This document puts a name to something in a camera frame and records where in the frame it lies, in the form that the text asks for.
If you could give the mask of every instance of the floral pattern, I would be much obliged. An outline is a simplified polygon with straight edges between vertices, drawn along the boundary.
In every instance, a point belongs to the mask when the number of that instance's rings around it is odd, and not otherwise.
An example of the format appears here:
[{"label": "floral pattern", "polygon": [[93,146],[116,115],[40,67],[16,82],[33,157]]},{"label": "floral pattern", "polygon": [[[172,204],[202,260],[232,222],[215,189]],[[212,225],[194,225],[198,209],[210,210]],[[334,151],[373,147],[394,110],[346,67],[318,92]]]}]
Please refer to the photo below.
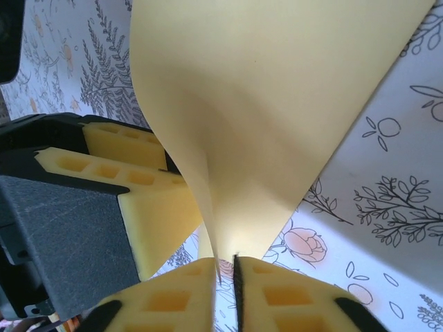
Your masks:
[{"label": "floral pattern", "polygon": [[[20,70],[0,87],[10,117],[72,111],[147,126],[131,81],[132,0],[26,5]],[[438,0],[263,257],[350,291],[391,331],[443,331],[442,22]],[[197,249],[195,233],[157,275]],[[232,264],[220,269],[215,330],[233,332]]]}]

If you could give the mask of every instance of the yellow paper sheet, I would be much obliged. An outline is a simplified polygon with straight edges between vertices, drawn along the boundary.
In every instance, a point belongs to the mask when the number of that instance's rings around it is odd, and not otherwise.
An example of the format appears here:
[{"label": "yellow paper sheet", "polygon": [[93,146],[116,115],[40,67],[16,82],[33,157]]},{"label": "yellow paper sheet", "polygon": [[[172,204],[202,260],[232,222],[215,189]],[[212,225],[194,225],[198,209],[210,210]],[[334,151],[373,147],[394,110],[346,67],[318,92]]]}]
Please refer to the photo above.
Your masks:
[{"label": "yellow paper sheet", "polygon": [[138,102],[215,256],[261,257],[432,0],[134,0]]}]

